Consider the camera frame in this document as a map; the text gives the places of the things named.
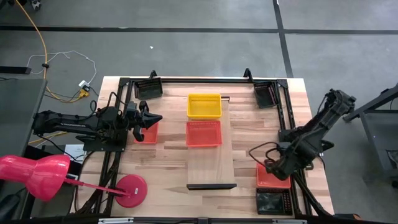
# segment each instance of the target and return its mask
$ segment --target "wooden tabletop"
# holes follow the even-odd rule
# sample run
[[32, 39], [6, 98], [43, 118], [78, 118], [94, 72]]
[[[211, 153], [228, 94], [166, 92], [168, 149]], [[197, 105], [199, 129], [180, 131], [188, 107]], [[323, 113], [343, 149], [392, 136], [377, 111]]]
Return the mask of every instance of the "wooden tabletop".
[[[98, 107], [106, 106], [109, 94], [117, 91], [120, 77], [104, 77]], [[287, 79], [294, 119], [297, 126], [311, 119], [310, 105], [301, 78]], [[118, 180], [128, 174], [143, 177], [148, 184], [144, 202], [136, 208], [123, 208], [113, 203], [112, 216], [129, 217], [210, 217], [210, 218], [270, 218], [256, 212], [256, 162], [248, 156], [248, 149], [267, 141], [278, 141], [280, 129], [276, 107], [258, 109], [252, 84], [221, 83], [163, 83], [161, 98], [147, 100], [150, 112], [161, 114], [157, 144], [133, 143], [132, 134], [127, 139], [125, 152], [119, 166]], [[189, 93], [221, 93], [229, 96], [229, 119], [233, 157], [234, 181], [231, 190], [194, 190], [188, 182], [188, 147], [185, 144], [187, 95]], [[287, 114], [284, 94], [280, 91], [284, 114]], [[132, 94], [132, 100], [138, 102]], [[264, 152], [273, 146], [264, 146], [254, 152], [263, 159]], [[277, 152], [271, 157], [277, 158]], [[100, 178], [104, 153], [94, 153], [86, 162], [81, 175], [84, 182], [97, 184]], [[330, 213], [333, 213], [328, 184], [322, 162], [314, 160], [314, 170], [306, 171], [308, 188]], [[92, 194], [88, 187], [80, 187], [78, 207]], [[297, 192], [301, 211], [304, 212], [302, 193]]]

